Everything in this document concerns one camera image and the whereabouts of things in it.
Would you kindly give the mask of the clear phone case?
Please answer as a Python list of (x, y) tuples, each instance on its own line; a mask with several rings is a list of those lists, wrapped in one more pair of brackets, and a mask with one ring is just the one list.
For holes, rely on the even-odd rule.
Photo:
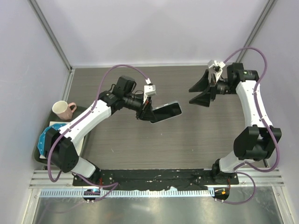
[(153, 109), (155, 119), (150, 123), (158, 123), (182, 114), (182, 110), (178, 101), (173, 101), (168, 104), (156, 107)]

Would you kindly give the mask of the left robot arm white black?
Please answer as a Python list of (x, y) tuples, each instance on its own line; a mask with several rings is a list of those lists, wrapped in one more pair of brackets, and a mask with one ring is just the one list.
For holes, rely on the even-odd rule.
[(112, 90), (100, 93), (93, 104), (74, 120), (58, 130), (50, 128), (45, 134), (43, 153), (47, 166), (55, 165), (64, 173), (73, 172), (87, 185), (95, 186), (100, 179), (100, 170), (81, 158), (76, 146), (100, 122), (122, 108), (135, 111), (137, 119), (155, 121), (151, 97), (156, 94), (156, 87), (149, 79), (146, 83), (141, 94), (134, 94), (135, 80), (121, 76)]

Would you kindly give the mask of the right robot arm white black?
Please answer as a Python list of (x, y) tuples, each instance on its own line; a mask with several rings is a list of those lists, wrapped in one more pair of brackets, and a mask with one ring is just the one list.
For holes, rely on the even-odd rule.
[(189, 89), (198, 92), (189, 103), (209, 107), (217, 95), (238, 95), (245, 119), (244, 130), (236, 137), (233, 151), (212, 165), (211, 179), (224, 183), (238, 168), (271, 157), (277, 152), (282, 137), (280, 128), (270, 121), (260, 93), (260, 77), (255, 70), (246, 70), (242, 63), (226, 66), (211, 60), (202, 78)]

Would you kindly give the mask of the white square plate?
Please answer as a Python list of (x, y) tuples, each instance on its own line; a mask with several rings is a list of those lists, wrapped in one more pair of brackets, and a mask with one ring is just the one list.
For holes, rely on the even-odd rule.
[[(44, 152), (44, 144), (45, 144), (45, 135), (46, 132), (52, 127), (55, 130), (61, 128), (62, 126), (65, 126), (68, 122), (58, 122), (58, 121), (50, 121), (50, 124), (47, 128), (44, 129), (44, 131), (39, 136), (39, 141), (37, 144), (38, 152), (39, 152), (39, 159), (46, 159), (43, 155)], [(84, 138), (81, 139), (81, 141), (77, 144), (75, 147), (77, 154), (80, 156), (83, 148)]]

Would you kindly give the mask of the pink mug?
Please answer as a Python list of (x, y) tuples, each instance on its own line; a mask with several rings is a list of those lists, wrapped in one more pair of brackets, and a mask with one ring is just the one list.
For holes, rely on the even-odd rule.
[(66, 101), (57, 101), (52, 106), (52, 111), (61, 119), (61, 120), (70, 120), (73, 116), (73, 113), (77, 109), (76, 103), (67, 103)]

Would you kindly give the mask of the dark green tray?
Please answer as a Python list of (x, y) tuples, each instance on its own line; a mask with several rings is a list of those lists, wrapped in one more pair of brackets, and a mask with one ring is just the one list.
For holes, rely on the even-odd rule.
[[(68, 120), (68, 121), (62, 121), (54, 112), (50, 112), (48, 118), (46, 119), (44, 125), (43, 125), (43, 130), (42, 132), (44, 131), (45, 128), (47, 128), (50, 124), (50, 121), (58, 121), (58, 122), (70, 122), (70, 121), (73, 121), (75, 118), (77, 118), (81, 113), (83, 113), (87, 108), (86, 107), (83, 107), (83, 106), (77, 106), (77, 109), (75, 110), (75, 112), (73, 113), (73, 116), (71, 118), (71, 120)], [(85, 148), (85, 144), (86, 144), (86, 141), (88, 140), (89, 138), (89, 133), (84, 137), (84, 143), (83, 143), (83, 148), (82, 148), (82, 152), (81, 152), (81, 155), (83, 154), (83, 150)], [(46, 166), (47, 164), (47, 160), (46, 159), (39, 159), (39, 152), (38, 152), (38, 148), (36, 147), (34, 152), (33, 152), (33, 158), (38, 162), (38, 163), (41, 163), (43, 165)]]

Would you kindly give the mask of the blue dotted plate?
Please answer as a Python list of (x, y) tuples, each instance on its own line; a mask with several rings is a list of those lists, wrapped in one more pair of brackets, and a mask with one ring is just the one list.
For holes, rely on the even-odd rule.
[(45, 130), (41, 133), (41, 135), (39, 136), (39, 141), (38, 141), (38, 144), (37, 144), (37, 148), (38, 148), (38, 151), (39, 151), (39, 158), (40, 159), (46, 159), (43, 155), (44, 153), (44, 145), (45, 145), (45, 136), (46, 136), (46, 132), (50, 129), (50, 128), (54, 128), (55, 130), (58, 130), (60, 129), (61, 127), (65, 126), (67, 123), (65, 122), (57, 122), (57, 123), (54, 123), (54, 122), (50, 122), (50, 125), (45, 128)]

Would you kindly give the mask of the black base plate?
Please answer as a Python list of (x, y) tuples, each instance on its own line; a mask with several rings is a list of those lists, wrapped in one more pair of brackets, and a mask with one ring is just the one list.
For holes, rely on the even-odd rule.
[(171, 187), (179, 191), (207, 189), (208, 185), (238, 185), (235, 173), (210, 169), (103, 169), (88, 181), (99, 185), (118, 183), (116, 190), (161, 191)]

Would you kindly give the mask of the aluminium front rail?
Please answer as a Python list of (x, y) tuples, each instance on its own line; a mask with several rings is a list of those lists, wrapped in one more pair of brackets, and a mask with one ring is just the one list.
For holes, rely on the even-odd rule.
[[(263, 173), (258, 172), (252, 168), (240, 168), (238, 180), (239, 187), (251, 187), (252, 181), (248, 176), (253, 179), (257, 187), (283, 187), (285, 185), (279, 169), (271, 172)], [(47, 170), (36, 170), (33, 172), (29, 187), (30, 188), (71, 188), (73, 185), (74, 176), (72, 174), (61, 174), (57, 182), (52, 182), (48, 177)]]

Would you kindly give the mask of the right aluminium corner post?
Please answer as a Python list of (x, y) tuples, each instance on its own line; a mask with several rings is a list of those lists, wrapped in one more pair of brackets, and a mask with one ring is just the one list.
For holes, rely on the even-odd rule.
[(254, 40), (256, 39), (257, 35), (259, 34), (260, 30), (262, 29), (264, 23), (266, 22), (267, 18), (269, 17), (270, 13), (272, 12), (276, 3), (277, 3), (277, 0), (267, 0), (266, 1), (266, 4), (264, 5), (247, 40), (245, 41), (245, 44), (243, 45), (244, 48), (250, 47), (253, 44)]

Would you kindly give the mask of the aluminium corner post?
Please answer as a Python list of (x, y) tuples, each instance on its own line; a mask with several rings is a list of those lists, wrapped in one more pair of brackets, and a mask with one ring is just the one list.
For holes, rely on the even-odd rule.
[(72, 66), (67, 59), (61, 45), (59, 44), (54, 32), (52, 31), (44, 13), (42, 12), (39, 4), (36, 0), (28, 0), (28, 3), (30, 4), (31, 8), (33, 9), (34, 13), (36, 14), (41, 26), (43, 27), (45, 33), (47, 34), (50, 42), (52, 43), (53, 47), (55, 48), (56, 52), (58, 53), (59, 57), (63, 61), (65, 67), (70, 72), (72, 70)]
[(266, 4), (264, 5), (247, 40), (245, 41), (245, 44), (243, 45), (244, 48), (250, 47), (253, 44), (254, 40), (256, 39), (257, 35), (259, 34), (260, 30), (262, 29), (264, 23), (266, 22), (267, 18), (269, 17), (270, 13), (272, 12), (276, 3), (277, 3), (277, 0), (267, 0), (266, 1)]

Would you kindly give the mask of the left aluminium corner post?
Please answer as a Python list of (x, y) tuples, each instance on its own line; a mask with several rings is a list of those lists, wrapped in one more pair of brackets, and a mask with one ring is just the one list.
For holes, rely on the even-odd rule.
[(58, 53), (59, 57), (63, 61), (65, 67), (70, 72), (72, 70), (72, 66), (67, 59), (61, 45), (59, 44), (54, 32), (52, 31), (44, 13), (42, 12), (39, 4), (36, 0), (28, 0), (28, 3), (30, 4), (31, 8), (33, 9), (34, 13), (36, 14), (41, 26), (43, 27), (45, 33), (47, 34), (50, 42), (52, 43), (53, 47), (55, 48), (56, 52)]

